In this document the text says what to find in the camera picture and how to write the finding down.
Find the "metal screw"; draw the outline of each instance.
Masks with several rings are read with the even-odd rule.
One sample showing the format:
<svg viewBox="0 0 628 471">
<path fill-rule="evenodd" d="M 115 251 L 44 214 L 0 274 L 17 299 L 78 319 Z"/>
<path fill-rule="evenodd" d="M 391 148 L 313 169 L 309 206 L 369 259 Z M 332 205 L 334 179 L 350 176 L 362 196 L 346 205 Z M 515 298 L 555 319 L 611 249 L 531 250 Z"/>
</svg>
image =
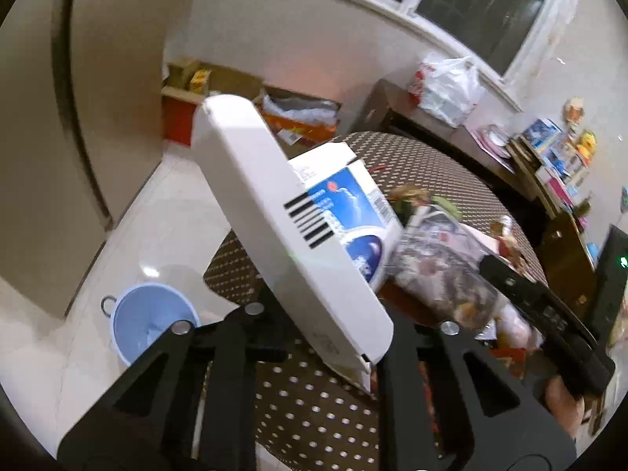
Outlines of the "metal screw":
<svg viewBox="0 0 628 471">
<path fill-rule="evenodd" d="M 192 329 L 192 324 L 186 320 L 178 320 L 170 328 L 175 335 L 184 335 Z"/>
<path fill-rule="evenodd" d="M 440 330 L 447 336 L 453 336 L 460 333 L 460 326 L 450 320 L 443 322 L 440 325 Z"/>
<path fill-rule="evenodd" d="M 249 303 L 244 307 L 244 311 L 249 315 L 259 315 L 264 311 L 264 305 L 262 303 Z"/>
</svg>

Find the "blue printed graphic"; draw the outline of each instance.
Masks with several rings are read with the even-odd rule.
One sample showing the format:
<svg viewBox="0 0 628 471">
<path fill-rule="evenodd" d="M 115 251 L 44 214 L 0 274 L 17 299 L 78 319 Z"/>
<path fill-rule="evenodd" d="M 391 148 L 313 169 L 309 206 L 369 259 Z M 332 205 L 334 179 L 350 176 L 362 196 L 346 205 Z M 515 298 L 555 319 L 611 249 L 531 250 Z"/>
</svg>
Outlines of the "blue printed graphic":
<svg viewBox="0 0 628 471">
<path fill-rule="evenodd" d="M 351 172 L 344 168 L 308 190 L 329 226 L 366 281 L 375 274 L 385 235 L 385 225 Z"/>
<path fill-rule="evenodd" d="M 382 257 L 382 240 L 374 235 L 363 235 L 345 245 L 354 265 L 366 281 L 371 281 Z"/>
<path fill-rule="evenodd" d="M 360 226 L 385 228 L 362 188 L 347 168 L 308 190 L 321 211 L 330 211 L 347 232 Z"/>
</svg>

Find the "plastic bag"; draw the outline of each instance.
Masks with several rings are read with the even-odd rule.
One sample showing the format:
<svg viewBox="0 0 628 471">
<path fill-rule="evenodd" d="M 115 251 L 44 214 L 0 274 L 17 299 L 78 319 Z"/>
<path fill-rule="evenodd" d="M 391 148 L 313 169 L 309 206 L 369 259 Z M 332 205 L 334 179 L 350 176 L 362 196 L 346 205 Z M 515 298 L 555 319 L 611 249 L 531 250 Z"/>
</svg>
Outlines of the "plastic bag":
<svg viewBox="0 0 628 471">
<path fill-rule="evenodd" d="M 408 88 L 419 107 L 452 127 L 469 116 L 485 90 L 471 57 L 443 59 L 429 53 Z"/>
<path fill-rule="evenodd" d="M 490 253 L 439 206 L 422 206 L 408 221 L 389 272 L 441 317 L 480 332 L 508 303 L 478 272 Z"/>
<path fill-rule="evenodd" d="M 333 101 L 290 99 L 272 100 L 268 94 L 262 101 L 262 110 L 268 115 L 310 125 L 337 125 L 338 106 Z"/>
</svg>

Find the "window frame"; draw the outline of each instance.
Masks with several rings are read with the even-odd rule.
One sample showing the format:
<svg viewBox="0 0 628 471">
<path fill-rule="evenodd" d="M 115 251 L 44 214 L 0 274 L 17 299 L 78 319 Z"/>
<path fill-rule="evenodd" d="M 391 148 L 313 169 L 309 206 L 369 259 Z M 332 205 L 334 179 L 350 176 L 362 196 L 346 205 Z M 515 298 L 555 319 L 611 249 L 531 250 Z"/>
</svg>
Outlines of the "window frame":
<svg viewBox="0 0 628 471">
<path fill-rule="evenodd" d="M 526 39 L 503 75 L 447 31 L 415 13 L 414 9 L 421 0 L 349 1 L 420 34 L 447 55 L 471 56 L 478 66 L 482 80 L 515 110 L 522 111 L 519 100 L 526 95 L 528 81 L 536 75 L 542 61 L 551 55 L 564 28 L 573 18 L 579 0 L 544 0 Z"/>
</svg>

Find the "bucket handle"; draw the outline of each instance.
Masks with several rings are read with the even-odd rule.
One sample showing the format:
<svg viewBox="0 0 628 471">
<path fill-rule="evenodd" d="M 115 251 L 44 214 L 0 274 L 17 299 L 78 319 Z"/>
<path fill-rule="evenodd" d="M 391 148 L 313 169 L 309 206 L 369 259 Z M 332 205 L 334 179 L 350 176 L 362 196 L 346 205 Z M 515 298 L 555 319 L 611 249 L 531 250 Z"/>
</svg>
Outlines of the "bucket handle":
<svg viewBox="0 0 628 471">
<path fill-rule="evenodd" d="M 114 304 L 117 303 L 117 299 L 115 298 L 115 296 L 105 296 L 103 297 L 103 299 L 100 301 L 100 309 L 102 310 L 102 312 L 105 314 L 105 317 L 107 318 L 111 318 L 111 311 L 107 311 L 105 310 L 105 303 L 107 301 L 113 301 Z"/>
</svg>

